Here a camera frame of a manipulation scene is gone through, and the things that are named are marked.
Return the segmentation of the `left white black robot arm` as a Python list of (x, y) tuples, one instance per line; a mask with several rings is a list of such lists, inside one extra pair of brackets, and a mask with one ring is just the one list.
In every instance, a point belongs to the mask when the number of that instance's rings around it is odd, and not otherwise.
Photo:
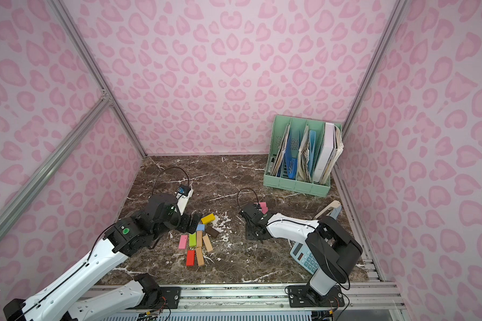
[(80, 261), (28, 299), (13, 299), (3, 309), (7, 320), (100, 320), (129, 308), (169, 306), (149, 274), (139, 274), (120, 288), (82, 300), (103, 276), (142, 249), (153, 249), (167, 232), (194, 233), (200, 215), (186, 214), (192, 192), (151, 195), (147, 206), (107, 227)]

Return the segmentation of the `yellow block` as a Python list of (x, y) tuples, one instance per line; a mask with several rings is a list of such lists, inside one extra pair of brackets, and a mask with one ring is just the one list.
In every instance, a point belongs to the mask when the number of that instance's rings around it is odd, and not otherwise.
[(216, 220), (216, 216), (213, 213), (211, 213), (210, 215), (206, 215), (205, 217), (203, 217), (201, 219), (201, 222), (202, 224), (207, 225), (209, 223), (214, 222), (215, 220)]

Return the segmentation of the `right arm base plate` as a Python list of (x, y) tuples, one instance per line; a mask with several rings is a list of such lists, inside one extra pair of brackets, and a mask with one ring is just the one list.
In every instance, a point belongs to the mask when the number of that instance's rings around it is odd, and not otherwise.
[(289, 305), (292, 308), (328, 308), (330, 310), (345, 306), (341, 288), (335, 285), (326, 295), (318, 294), (309, 285), (287, 286)]

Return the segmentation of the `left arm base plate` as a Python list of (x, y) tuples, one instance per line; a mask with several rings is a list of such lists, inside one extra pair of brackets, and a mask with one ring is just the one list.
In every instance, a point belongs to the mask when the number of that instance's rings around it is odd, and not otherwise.
[(177, 309), (182, 294), (182, 288), (177, 286), (163, 286), (152, 290), (145, 301), (145, 306), (150, 310), (159, 310), (163, 306), (168, 309)]

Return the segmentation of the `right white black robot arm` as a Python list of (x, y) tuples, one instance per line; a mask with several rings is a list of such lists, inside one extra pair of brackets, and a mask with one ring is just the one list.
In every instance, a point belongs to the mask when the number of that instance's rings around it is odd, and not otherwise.
[(308, 221), (274, 211), (263, 213), (254, 203), (242, 207), (239, 214), (246, 222), (249, 240), (280, 238), (307, 246), (319, 264), (308, 286), (320, 297), (334, 286), (349, 282), (363, 253), (361, 245), (329, 215)]

